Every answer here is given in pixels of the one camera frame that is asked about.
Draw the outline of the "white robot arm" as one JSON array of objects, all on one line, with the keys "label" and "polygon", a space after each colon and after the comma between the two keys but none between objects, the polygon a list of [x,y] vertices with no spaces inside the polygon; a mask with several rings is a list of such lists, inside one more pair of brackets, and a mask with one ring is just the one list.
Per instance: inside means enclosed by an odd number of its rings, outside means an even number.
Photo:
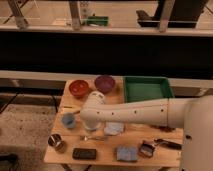
[{"label": "white robot arm", "polygon": [[213,171],[213,95],[106,104],[104,95],[93,91],[80,117],[87,130],[100,122],[182,128],[180,171]]}]

